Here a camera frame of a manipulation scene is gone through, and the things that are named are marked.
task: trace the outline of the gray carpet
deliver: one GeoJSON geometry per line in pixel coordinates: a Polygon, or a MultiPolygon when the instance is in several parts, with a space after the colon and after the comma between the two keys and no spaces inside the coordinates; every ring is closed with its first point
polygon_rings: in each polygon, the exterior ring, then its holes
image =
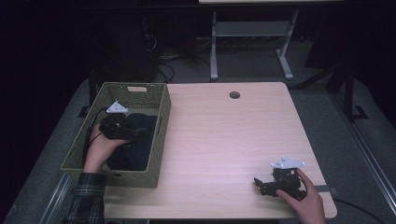
{"type": "MultiPolygon", "coordinates": [[[[319,70],[304,68],[304,60],[310,49],[310,43],[293,42],[287,58],[295,75],[293,81],[283,76],[276,59],[276,43],[237,52],[219,54],[218,82],[282,81],[287,85],[297,84],[317,73],[319,70]]],[[[201,54],[201,59],[208,62],[208,54],[201,54]]],[[[180,59],[168,63],[175,70],[175,83],[209,82],[209,67],[204,61],[180,59]]],[[[162,66],[170,76],[170,69],[162,66]]],[[[158,76],[155,82],[162,82],[158,76]]],[[[328,185],[335,188],[334,198],[354,203],[386,223],[396,223],[381,190],[375,183],[364,159],[359,145],[347,127],[343,114],[339,112],[332,96],[324,89],[324,78],[304,91],[291,91],[292,100],[297,108],[302,124],[318,163],[328,185]]],[[[73,143],[83,119],[78,118],[80,109],[88,104],[88,83],[85,81],[71,99],[69,106],[54,130],[15,202],[15,209],[5,223],[40,223],[51,193],[62,177],[60,166],[73,143]]],[[[389,181],[396,184],[396,132],[376,107],[367,89],[357,82],[355,105],[361,105],[369,119],[357,120],[356,125],[372,149],[375,157],[383,165],[389,181]]],[[[62,206],[55,210],[51,222],[60,223],[70,205],[70,191],[76,185],[73,181],[66,193],[62,206]]],[[[363,212],[342,203],[336,203],[338,215],[329,223],[378,223],[363,212]]],[[[145,220],[118,220],[119,223],[146,223],[145,220]]],[[[281,220],[280,223],[298,223],[297,220],[281,220]]]]}

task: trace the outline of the floor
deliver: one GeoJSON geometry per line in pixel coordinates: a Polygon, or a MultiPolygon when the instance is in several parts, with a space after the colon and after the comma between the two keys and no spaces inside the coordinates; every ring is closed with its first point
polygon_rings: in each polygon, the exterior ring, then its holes
{"type": "MultiPolygon", "coordinates": [[[[304,67],[311,43],[308,40],[294,41],[290,44],[287,59],[295,78],[287,81],[282,76],[275,54],[275,49],[280,43],[281,39],[264,41],[247,49],[219,54],[217,82],[280,81],[293,86],[320,72],[318,69],[304,67]]],[[[175,71],[173,83],[210,81],[207,64],[209,55],[206,52],[198,56],[194,60],[181,58],[166,63],[175,71]]],[[[160,69],[168,78],[172,75],[169,67],[161,65],[160,69]]],[[[384,196],[386,190],[378,185],[375,171],[371,168],[372,164],[363,156],[364,149],[368,147],[387,177],[390,189],[396,186],[396,131],[377,108],[370,92],[358,80],[355,81],[353,103],[362,106],[368,119],[349,122],[340,107],[343,90],[336,94],[327,93],[324,89],[327,81],[328,77],[325,77],[303,90],[290,91],[290,95],[324,178],[332,188],[333,197],[367,210],[384,223],[396,223],[396,211],[389,206],[391,199],[384,196]]],[[[157,76],[154,82],[163,82],[163,77],[157,76]]],[[[88,103],[89,90],[86,80],[81,83],[64,111],[5,223],[61,222],[68,211],[70,192],[76,182],[68,179],[59,167],[84,120],[78,118],[78,114],[88,103]]],[[[330,224],[380,223],[374,217],[346,203],[336,202],[336,206],[338,215],[328,220],[330,224]]],[[[147,223],[146,220],[108,220],[110,221],[147,223]]],[[[265,223],[264,221],[250,220],[238,223],[265,223]]],[[[280,223],[298,223],[298,220],[280,220],[280,223]]]]}

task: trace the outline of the human hand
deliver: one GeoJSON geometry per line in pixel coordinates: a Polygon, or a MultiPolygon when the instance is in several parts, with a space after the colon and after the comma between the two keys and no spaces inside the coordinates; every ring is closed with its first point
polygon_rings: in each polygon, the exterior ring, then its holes
{"type": "Polygon", "coordinates": [[[323,199],[318,194],[312,181],[303,173],[297,170],[298,176],[303,180],[306,187],[306,197],[300,202],[293,199],[283,190],[276,191],[277,196],[285,200],[297,213],[297,217],[303,224],[323,224],[326,223],[323,209],[323,199]]]}
{"type": "Polygon", "coordinates": [[[96,124],[91,134],[91,144],[84,164],[84,173],[101,173],[105,161],[111,156],[113,151],[129,142],[128,140],[106,138],[99,131],[99,126],[99,124],[96,124]]]}

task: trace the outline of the white plastic piece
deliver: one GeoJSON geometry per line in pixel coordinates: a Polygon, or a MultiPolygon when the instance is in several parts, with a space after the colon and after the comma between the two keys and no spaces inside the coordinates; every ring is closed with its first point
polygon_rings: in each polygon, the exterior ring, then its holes
{"type": "Polygon", "coordinates": [[[271,163],[271,166],[273,168],[278,168],[278,169],[290,169],[290,168],[298,168],[298,167],[304,167],[305,162],[303,161],[297,161],[294,159],[291,159],[289,157],[282,157],[280,161],[271,163]]]}
{"type": "Polygon", "coordinates": [[[107,111],[109,114],[116,114],[116,113],[127,113],[128,108],[125,108],[123,105],[120,105],[118,101],[114,102],[113,105],[111,105],[107,111]]]}

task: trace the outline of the plaid shirt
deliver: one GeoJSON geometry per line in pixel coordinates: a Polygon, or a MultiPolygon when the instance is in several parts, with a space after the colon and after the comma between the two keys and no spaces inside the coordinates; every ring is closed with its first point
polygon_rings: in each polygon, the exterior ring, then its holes
{"type": "Polygon", "coordinates": [[[81,173],[69,214],[63,223],[105,223],[103,197],[106,182],[106,175],[81,173]]]}

